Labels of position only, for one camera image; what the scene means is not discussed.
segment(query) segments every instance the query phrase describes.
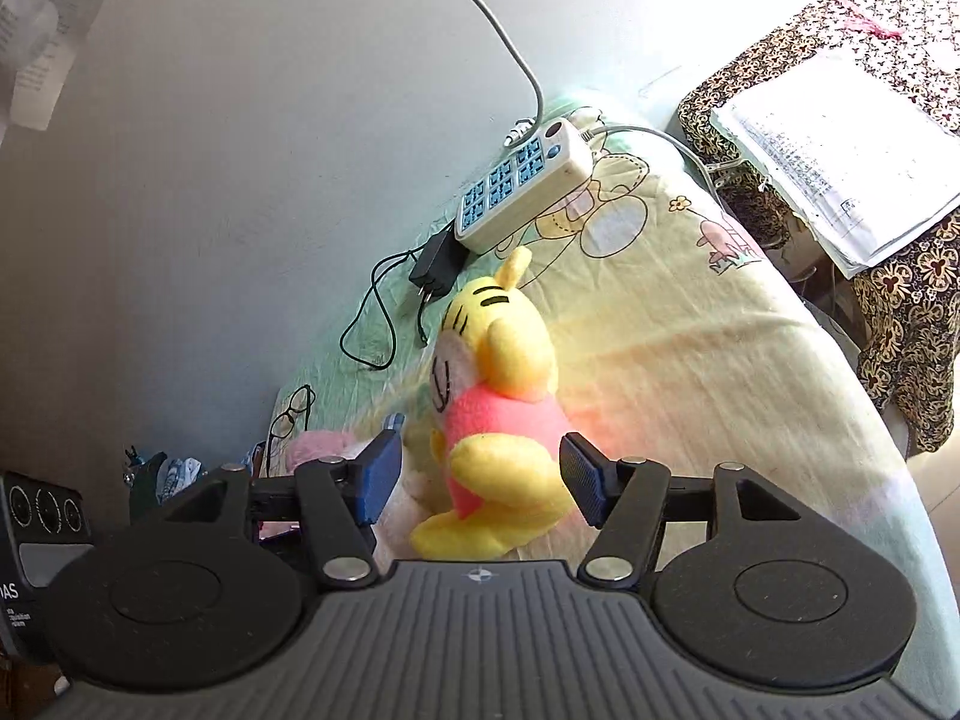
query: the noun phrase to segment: eyeglasses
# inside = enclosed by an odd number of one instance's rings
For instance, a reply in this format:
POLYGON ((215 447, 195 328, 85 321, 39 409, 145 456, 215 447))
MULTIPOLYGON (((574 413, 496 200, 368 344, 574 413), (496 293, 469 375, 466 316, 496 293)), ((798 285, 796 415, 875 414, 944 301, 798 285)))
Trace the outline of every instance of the eyeglasses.
POLYGON ((304 431, 310 429, 310 407, 317 400, 317 394, 309 384, 296 388, 287 401, 287 408, 282 410, 274 421, 270 423, 270 435, 267 436, 267 476, 270 476, 270 463, 274 459, 274 440, 290 437, 294 432, 296 417, 304 415, 304 431))

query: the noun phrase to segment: stuffed animal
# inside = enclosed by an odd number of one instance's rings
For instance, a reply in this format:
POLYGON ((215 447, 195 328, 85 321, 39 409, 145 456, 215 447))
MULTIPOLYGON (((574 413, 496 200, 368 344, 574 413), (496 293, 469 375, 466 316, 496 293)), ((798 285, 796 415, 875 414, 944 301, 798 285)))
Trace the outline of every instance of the stuffed animal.
POLYGON ((501 557, 575 508, 557 463, 571 428, 554 397, 553 344, 517 289, 530 258, 517 247, 495 276, 470 281, 440 322, 430 389, 443 432, 430 443, 453 510, 410 536, 430 560, 501 557))

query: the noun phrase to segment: floor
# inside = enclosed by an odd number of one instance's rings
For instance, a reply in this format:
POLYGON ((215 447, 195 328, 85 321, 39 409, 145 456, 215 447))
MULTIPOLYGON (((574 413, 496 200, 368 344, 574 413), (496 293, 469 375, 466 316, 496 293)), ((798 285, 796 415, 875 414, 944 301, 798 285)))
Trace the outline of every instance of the floor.
MULTIPOLYGON (((954 392, 953 409, 960 413, 960 392, 954 392)), ((938 451, 910 458, 907 467, 930 513, 953 592, 960 597, 960 430, 938 451)))

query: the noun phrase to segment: bedsheet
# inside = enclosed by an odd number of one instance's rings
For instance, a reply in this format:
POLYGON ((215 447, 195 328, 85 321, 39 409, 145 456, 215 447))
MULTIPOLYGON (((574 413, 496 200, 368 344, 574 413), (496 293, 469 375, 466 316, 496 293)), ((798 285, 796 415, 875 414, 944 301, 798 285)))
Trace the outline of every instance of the bedsheet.
MULTIPOLYGON (((560 113, 580 129, 617 123, 611 103, 591 98, 565 100, 560 113)), ((895 678, 935 712, 953 714, 960 618, 947 570, 904 460, 843 353, 673 148, 635 133, 590 146, 590 180, 470 264, 460 284, 528 245, 534 258, 522 288, 547 322, 558 398, 576 429, 609 457, 645 456, 680 475, 741 461, 891 560, 919 608, 895 678)), ((445 223, 435 221, 422 240, 445 223)), ((428 446, 431 350, 416 340, 416 290, 395 272, 382 293, 397 326, 390 370, 344 358, 331 328, 278 394, 275 413, 304 383, 317 393, 312 427, 371 437, 386 413, 405 413, 397 495, 413 507, 388 517, 381 533, 393 556, 406 557, 411 526, 448 499, 428 446)), ((448 300, 425 312, 431 335, 448 300)), ((383 352, 373 307, 349 342, 365 356, 383 352)), ((278 457, 285 443, 275 445, 278 457)), ((578 560, 589 538, 546 538, 520 557, 578 560)), ((665 549, 675 554, 702 538, 702 529, 672 529, 665 549)))

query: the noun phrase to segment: patterned tablecloth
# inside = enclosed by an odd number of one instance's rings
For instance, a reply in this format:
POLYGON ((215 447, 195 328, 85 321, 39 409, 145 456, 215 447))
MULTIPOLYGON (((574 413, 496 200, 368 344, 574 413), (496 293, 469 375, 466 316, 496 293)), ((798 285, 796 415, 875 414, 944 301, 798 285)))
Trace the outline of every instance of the patterned tablecloth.
MULTIPOLYGON (((851 15, 837 0, 818 0, 704 81, 680 104, 680 124, 696 151, 718 162, 733 145, 709 124, 713 108, 761 81, 774 79, 821 47, 846 47, 868 73, 960 134, 960 71, 934 63, 925 47, 947 41, 960 52, 960 0, 850 0, 878 22, 901 30, 881 39, 846 28, 851 15)), ((760 176, 743 167, 721 194, 765 247, 789 239, 790 211, 760 176)), ((960 210, 915 242, 853 279, 870 327, 857 374, 877 408, 890 399, 912 429, 914 447, 933 451, 953 429, 953 360, 960 350, 960 210)))

